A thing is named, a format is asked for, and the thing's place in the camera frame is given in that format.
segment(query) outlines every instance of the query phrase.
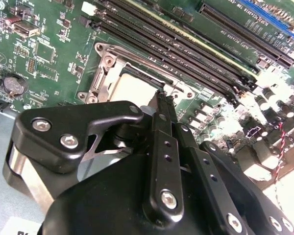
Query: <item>motherboard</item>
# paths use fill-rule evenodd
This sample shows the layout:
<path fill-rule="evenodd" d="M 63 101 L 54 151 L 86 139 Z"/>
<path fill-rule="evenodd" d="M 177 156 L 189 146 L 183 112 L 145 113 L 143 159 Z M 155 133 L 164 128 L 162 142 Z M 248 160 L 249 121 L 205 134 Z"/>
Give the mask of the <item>motherboard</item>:
<path fill-rule="evenodd" d="M 294 147 L 294 0 L 0 0 L 0 112 L 159 90 L 198 143 L 271 180 Z"/>

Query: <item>chipset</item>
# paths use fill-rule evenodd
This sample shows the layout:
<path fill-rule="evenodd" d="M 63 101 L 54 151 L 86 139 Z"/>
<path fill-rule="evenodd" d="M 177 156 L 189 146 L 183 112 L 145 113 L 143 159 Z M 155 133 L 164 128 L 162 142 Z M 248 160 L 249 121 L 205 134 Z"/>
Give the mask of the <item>chipset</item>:
<path fill-rule="evenodd" d="M 36 46 L 36 56 L 40 59 L 52 64 L 55 57 L 55 49 L 43 43 L 37 43 Z"/>

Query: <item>black ram slot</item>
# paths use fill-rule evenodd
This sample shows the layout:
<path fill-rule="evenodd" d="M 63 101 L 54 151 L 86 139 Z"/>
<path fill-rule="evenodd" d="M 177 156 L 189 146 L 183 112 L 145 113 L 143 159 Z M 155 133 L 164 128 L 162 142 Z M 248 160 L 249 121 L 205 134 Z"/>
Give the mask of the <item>black ram slot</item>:
<path fill-rule="evenodd" d="M 224 88 L 220 87 L 219 84 L 212 83 L 210 81 L 206 81 L 206 80 L 202 80 L 202 79 L 198 78 L 197 74 L 194 74 L 191 71 L 189 71 L 188 69 L 185 69 L 184 67 L 180 66 L 179 64 L 168 60 L 167 58 L 163 57 L 161 54 L 159 54 L 155 51 L 150 51 L 150 48 L 148 46 L 146 46 L 142 43 L 139 43 L 131 35 L 127 35 L 125 33 L 120 32 L 117 29 L 117 27 L 113 27 L 113 26 L 108 25 L 106 23 L 100 23 L 100 24 L 93 24 L 92 28 L 94 28 L 94 29 L 101 28 L 103 31 L 105 31 L 111 35 L 115 35 L 115 36 L 125 40 L 126 42 L 133 44 L 135 47 L 137 47 L 140 50 L 148 51 L 150 53 L 150 57 L 161 62 L 162 66 L 164 68 L 168 68 L 167 71 L 169 73 L 171 73 L 172 76 L 181 76 L 181 77 L 185 77 L 185 78 L 189 78 L 191 80 L 194 80 L 194 81 L 198 82 L 200 85 L 202 85 L 204 87 L 208 87 L 212 91 L 224 96 L 227 99 L 227 101 L 229 103 L 232 103 L 234 106 L 237 106 L 239 104 L 236 97 L 234 96 L 234 94 L 232 94 L 229 91 L 225 91 Z"/>
<path fill-rule="evenodd" d="M 214 74 L 214 76 L 220 76 L 220 78 L 225 83 L 228 83 L 228 79 L 230 79 L 231 82 L 228 83 L 229 86 L 237 86 L 237 84 L 235 84 L 232 81 L 234 80 L 237 82 L 241 80 L 242 77 L 238 74 L 228 71 L 227 69 L 219 66 L 211 59 L 205 58 L 196 51 L 188 47 L 185 47 L 181 43 L 177 43 L 176 38 L 168 36 L 167 34 L 159 31 L 158 29 L 149 24 L 146 24 L 145 22 L 139 20 L 138 18 L 134 17 L 128 12 L 121 10 L 117 6 L 113 6 L 113 9 L 113 11 L 111 10 L 106 13 L 107 16 L 121 22 L 123 25 L 126 25 L 127 27 L 135 29 L 135 31 L 144 34 L 145 37 L 149 37 L 150 39 L 157 42 L 158 44 L 161 44 L 170 51 L 174 51 L 175 53 L 180 54 L 181 56 L 183 56 L 185 60 L 191 61 L 191 63 L 195 64 L 199 68 L 211 71 Z"/>
<path fill-rule="evenodd" d="M 160 52 L 162 55 L 165 55 L 168 58 L 170 58 L 171 60 L 174 60 L 174 61 L 182 64 L 183 66 L 187 67 L 188 69 L 191 69 L 193 72 L 197 73 L 198 75 L 200 75 L 204 79 L 206 79 L 208 77 L 211 80 L 215 80 L 215 81 L 219 80 L 222 83 L 224 83 L 225 85 L 231 87 L 234 92 L 237 92 L 237 89 L 240 89 L 243 92 L 246 91 L 246 88 L 240 86 L 239 84 L 237 84 L 235 82 L 232 82 L 231 80 L 228 80 L 226 77 L 223 77 L 221 74 L 218 74 L 215 71 L 213 71 L 212 69 L 198 63 L 197 61 L 190 58 L 189 56 L 187 56 L 183 53 L 179 53 L 179 51 L 176 50 L 176 48 L 171 47 L 170 45 L 168 45 L 168 43 L 165 43 L 165 42 L 162 42 L 161 40 L 158 40 L 157 38 L 152 36 L 149 32 L 145 32 L 143 29 L 137 27 L 133 23 L 130 23 L 130 22 L 122 19 L 119 16 L 116 16 L 116 15 L 108 12 L 107 14 L 104 15 L 104 19 L 102 19 L 102 20 L 104 20 L 106 22 L 109 22 L 109 21 L 113 22 L 113 20 L 114 20 L 115 23 L 118 24 L 119 26 L 130 28 L 133 33 L 137 34 L 138 39 L 145 38 L 145 39 L 150 40 L 149 45 L 152 45 L 153 48 L 157 48 L 158 52 Z"/>
<path fill-rule="evenodd" d="M 238 40 L 258 50 L 260 53 L 264 54 L 266 57 L 275 61 L 279 65 L 282 65 L 286 69 L 289 69 L 294 64 L 294 59 L 289 57 L 287 54 L 270 45 L 265 40 L 249 31 L 247 28 L 231 20 L 226 15 L 208 4 L 204 3 L 198 12 L 221 27 L 223 30 L 232 34 Z"/>
<path fill-rule="evenodd" d="M 176 42 L 181 43 L 183 46 L 191 48 L 201 56 L 213 61 L 214 63 L 218 64 L 220 67 L 225 69 L 226 71 L 230 71 L 231 73 L 236 74 L 238 77 L 242 76 L 236 68 L 233 67 L 232 64 L 228 64 L 224 60 L 217 57 L 217 55 L 212 55 L 210 52 L 206 51 L 205 49 L 197 46 L 196 42 L 193 42 L 189 38 L 180 35 L 179 33 L 176 33 L 174 29 L 168 27 L 167 25 L 164 25 L 162 22 L 151 18 L 148 14 L 143 12 L 142 10 L 134 7 L 133 5 L 129 4 L 125 0 L 110 0 L 110 2 L 113 2 L 116 6 L 123 9 L 124 11 L 135 15 L 137 18 L 141 19 L 145 23 L 148 23 L 152 25 L 153 27 L 157 28 L 162 33 L 165 33 L 169 35 L 170 37 L 173 37 L 176 39 Z M 105 6 L 107 8 L 113 8 L 112 4 L 110 2 L 106 2 Z"/>

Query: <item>white label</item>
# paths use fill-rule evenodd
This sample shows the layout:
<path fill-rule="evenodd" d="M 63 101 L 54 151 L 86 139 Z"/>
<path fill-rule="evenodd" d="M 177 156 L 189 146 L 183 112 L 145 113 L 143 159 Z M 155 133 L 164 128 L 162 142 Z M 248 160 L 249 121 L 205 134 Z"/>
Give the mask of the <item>white label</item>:
<path fill-rule="evenodd" d="M 0 235 L 37 235 L 41 224 L 18 217 L 10 217 Z"/>

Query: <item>blue pcie slot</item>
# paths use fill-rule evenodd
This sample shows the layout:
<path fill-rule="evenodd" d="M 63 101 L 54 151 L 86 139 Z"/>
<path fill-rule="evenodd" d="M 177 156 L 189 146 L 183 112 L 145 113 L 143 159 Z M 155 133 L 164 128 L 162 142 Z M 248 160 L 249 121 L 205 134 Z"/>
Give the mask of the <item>blue pcie slot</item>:
<path fill-rule="evenodd" d="M 270 22 L 276 28 L 280 29 L 282 32 L 293 37 L 293 39 L 294 39 L 294 33 L 289 30 L 289 27 L 286 24 L 279 21 L 276 17 L 270 15 L 268 12 L 263 10 L 261 7 L 250 2 L 249 0 L 237 0 L 237 1 L 241 2 L 243 5 L 248 7 L 251 11 L 253 11 L 255 14 L 258 14 L 261 18 L 264 18 L 264 20 Z"/>

